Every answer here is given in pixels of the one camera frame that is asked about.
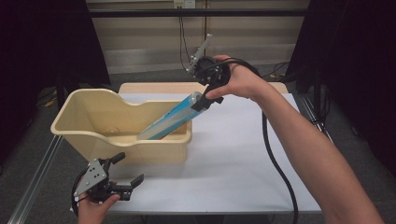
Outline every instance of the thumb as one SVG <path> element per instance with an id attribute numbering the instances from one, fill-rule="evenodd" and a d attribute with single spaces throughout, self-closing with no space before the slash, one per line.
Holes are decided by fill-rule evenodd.
<path id="1" fill-rule="evenodd" d="M 229 94 L 227 91 L 227 88 L 225 86 L 222 87 L 218 87 L 212 91 L 209 91 L 206 93 L 206 99 L 208 100 L 213 100 L 213 99 L 217 99 L 221 96 L 227 95 Z"/>
<path id="2" fill-rule="evenodd" d="M 106 209 L 110 208 L 114 203 L 116 203 L 120 199 L 119 194 L 111 195 L 105 202 L 102 204 Z"/>

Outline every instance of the beige plastic tub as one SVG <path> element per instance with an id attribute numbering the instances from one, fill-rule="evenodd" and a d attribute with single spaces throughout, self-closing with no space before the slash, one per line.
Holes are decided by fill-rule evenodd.
<path id="1" fill-rule="evenodd" d="M 180 101 L 130 104 L 114 91 L 83 89 L 72 92 L 50 129 L 63 136 L 87 161 L 125 152 L 122 163 L 170 163 L 186 160 L 191 121 L 162 140 L 136 136 Z"/>

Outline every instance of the blue cylindrical object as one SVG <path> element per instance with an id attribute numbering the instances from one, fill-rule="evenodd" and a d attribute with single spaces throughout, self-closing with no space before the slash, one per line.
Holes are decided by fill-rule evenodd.
<path id="1" fill-rule="evenodd" d="M 137 140 L 159 140 L 166 135 L 183 125 L 185 122 L 194 119 L 200 115 L 204 110 L 196 111 L 191 109 L 200 98 L 202 94 L 198 91 L 193 92 L 186 97 L 180 104 L 173 107 L 162 118 L 155 121 L 153 124 L 143 130 L 137 135 Z"/>

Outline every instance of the white table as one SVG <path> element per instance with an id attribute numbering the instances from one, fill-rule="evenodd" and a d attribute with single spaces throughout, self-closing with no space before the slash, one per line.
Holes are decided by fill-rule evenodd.
<path id="1" fill-rule="evenodd" d="M 183 99 L 187 93 L 121 93 L 129 102 Z M 291 94 L 284 94 L 297 108 Z M 272 127 L 270 143 L 280 167 L 293 186 L 299 210 L 320 208 L 292 169 Z M 226 96 L 221 105 L 192 121 L 188 158 L 181 164 L 117 164 L 111 179 L 128 184 L 145 174 L 131 201 L 118 202 L 109 212 L 138 215 L 255 214 L 291 212 L 290 194 L 271 163 L 262 138 L 260 108 L 252 101 Z"/>

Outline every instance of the human arm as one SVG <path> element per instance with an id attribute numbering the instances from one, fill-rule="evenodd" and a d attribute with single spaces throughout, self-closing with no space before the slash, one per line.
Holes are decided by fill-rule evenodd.
<path id="1" fill-rule="evenodd" d="M 85 198 L 78 203 L 78 224 L 100 224 L 105 219 L 107 210 L 120 199 L 120 195 L 114 194 L 102 204 L 93 203 L 87 197 L 87 193 L 80 195 Z"/>
<path id="2" fill-rule="evenodd" d="M 218 56 L 225 60 L 228 56 Z M 256 102 L 273 126 L 294 170 L 322 209 L 327 223 L 383 223 L 347 161 L 335 145 L 301 116 L 269 83 L 246 67 L 230 64 L 226 86 L 206 98 L 226 94 Z"/>

